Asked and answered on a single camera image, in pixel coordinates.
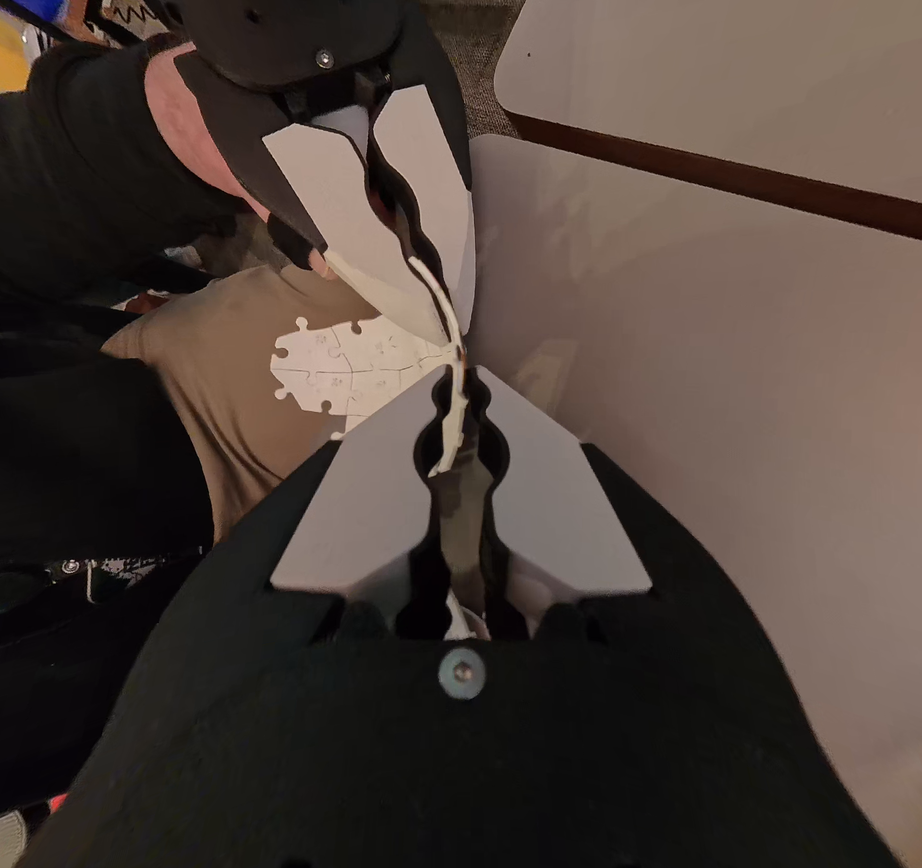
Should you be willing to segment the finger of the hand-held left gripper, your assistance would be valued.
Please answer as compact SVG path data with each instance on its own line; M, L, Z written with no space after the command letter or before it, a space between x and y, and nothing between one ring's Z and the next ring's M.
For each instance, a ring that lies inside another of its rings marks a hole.
M372 129L375 150L398 178L409 202L409 227L427 241L441 269L462 335L476 293L473 198L464 183L430 94L424 85L395 90Z
M444 345L449 332L432 293L409 265L434 250L409 227L400 236L375 214L368 200L366 163L352 139L316 125L293 124L263 139L327 244L332 270L373 308L403 330Z

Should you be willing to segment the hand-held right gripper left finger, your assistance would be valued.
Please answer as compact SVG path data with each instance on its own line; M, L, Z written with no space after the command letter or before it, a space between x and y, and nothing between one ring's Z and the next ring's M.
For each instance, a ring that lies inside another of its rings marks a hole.
M444 371L432 370L340 441L271 575L275 589L410 600L410 554L429 533L432 511L414 451L436 419L433 389Z

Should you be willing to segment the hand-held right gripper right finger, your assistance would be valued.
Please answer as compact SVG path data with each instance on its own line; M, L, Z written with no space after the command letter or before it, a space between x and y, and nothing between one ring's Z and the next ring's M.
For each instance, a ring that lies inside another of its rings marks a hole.
M478 397L480 461L490 467L485 523L506 601L581 601L644 594L652 583L581 441L485 367Z

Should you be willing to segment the partly built white puzzle ball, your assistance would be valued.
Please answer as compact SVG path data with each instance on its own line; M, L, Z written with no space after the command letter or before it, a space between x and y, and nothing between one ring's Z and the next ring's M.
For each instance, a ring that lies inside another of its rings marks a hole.
M446 321L447 344L431 344L383 316L324 330L311 330L306 318L298 318L297 331L277 339L284 354L272 355L270 371L279 400L291 396L304 411L343 417L349 432L435 369L448 367L451 392L441 421L442 456L429 471L434 477L453 468L463 443L467 352L455 309L435 275L417 256L409 265Z

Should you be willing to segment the person's left forearm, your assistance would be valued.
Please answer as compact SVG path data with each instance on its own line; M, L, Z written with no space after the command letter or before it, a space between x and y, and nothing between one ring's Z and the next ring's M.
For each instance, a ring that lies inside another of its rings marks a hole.
M181 163L146 101L151 60L177 46L62 44L2 95L2 297L75 298L233 226L243 202Z

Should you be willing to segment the person's left hand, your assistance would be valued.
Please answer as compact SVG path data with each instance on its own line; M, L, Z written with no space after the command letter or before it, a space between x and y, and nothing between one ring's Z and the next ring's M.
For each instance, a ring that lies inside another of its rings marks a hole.
M147 64L144 91L149 112L167 147L204 183L244 202L263 222L270 211L248 193L213 141L194 94L186 86L176 59L194 52L191 41L159 52Z

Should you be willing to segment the wooden-edged white table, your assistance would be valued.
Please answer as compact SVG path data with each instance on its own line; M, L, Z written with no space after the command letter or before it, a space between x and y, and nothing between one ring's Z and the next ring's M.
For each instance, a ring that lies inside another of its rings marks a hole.
M539 145L920 239L921 0L525 0Z

